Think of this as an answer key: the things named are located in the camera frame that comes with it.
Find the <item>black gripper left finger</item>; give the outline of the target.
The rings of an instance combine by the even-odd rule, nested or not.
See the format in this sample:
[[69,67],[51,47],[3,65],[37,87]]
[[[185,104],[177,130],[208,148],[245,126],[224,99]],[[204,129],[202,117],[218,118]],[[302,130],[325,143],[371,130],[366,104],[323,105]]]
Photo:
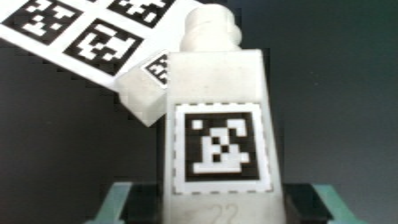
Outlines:
[[87,224],[160,224],[156,183],[115,182]]

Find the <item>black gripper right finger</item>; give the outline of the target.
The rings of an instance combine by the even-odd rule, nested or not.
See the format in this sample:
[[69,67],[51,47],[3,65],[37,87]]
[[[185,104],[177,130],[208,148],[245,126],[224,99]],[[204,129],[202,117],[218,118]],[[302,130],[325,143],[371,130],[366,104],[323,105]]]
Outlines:
[[355,215],[330,185],[284,185],[288,224],[355,224]]

